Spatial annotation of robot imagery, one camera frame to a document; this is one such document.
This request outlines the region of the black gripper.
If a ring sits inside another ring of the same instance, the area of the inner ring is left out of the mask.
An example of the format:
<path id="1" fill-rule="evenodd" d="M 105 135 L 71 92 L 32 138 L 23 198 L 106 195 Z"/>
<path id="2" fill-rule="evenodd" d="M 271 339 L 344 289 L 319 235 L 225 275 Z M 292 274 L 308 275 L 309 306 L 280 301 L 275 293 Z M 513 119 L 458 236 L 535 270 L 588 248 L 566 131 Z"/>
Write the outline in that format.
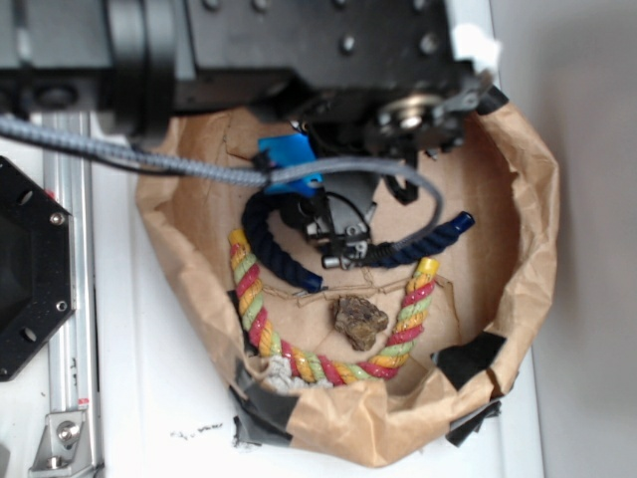
<path id="1" fill-rule="evenodd" d="M 486 93 L 479 83 L 461 89 L 412 91 L 390 96 L 375 90 L 287 87 L 287 119 L 297 121 L 320 157 L 354 155 L 405 159 L 414 168 L 418 153 L 445 152 L 464 142 L 466 116 Z M 282 198 L 284 223 L 300 231 L 321 254 L 326 269 L 350 269 L 371 248 L 374 193 L 380 176 L 373 172 L 322 173 L 311 179 L 311 197 L 298 193 Z M 413 203 L 419 188 L 396 176 L 386 187 L 399 203 Z"/>

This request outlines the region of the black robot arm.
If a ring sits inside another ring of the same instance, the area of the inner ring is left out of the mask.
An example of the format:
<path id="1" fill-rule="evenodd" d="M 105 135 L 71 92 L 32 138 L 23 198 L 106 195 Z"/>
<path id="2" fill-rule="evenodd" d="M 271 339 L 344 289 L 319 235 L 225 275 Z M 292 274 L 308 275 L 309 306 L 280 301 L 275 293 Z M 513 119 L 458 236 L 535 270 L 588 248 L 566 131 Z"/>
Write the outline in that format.
<path id="1" fill-rule="evenodd" d="M 326 266 L 388 268 L 473 225 L 443 222 L 415 168 L 462 144 L 499 54 L 448 1 L 5 1 L 1 134 L 253 186 L 242 222 L 266 264 L 289 261 L 268 226 L 280 211 Z M 236 107 L 294 125 L 317 160 L 284 165 L 266 145 L 239 173 L 153 152 L 173 118 Z"/>

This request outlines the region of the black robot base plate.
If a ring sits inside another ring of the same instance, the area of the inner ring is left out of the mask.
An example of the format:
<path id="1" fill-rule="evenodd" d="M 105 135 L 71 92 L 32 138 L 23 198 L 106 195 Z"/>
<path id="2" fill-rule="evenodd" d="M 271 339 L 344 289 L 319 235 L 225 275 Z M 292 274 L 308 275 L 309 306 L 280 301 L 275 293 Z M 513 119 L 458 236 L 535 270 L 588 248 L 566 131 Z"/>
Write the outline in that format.
<path id="1" fill-rule="evenodd" d="M 1 380 L 14 379 L 74 311 L 70 214 L 1 158 Z"/>

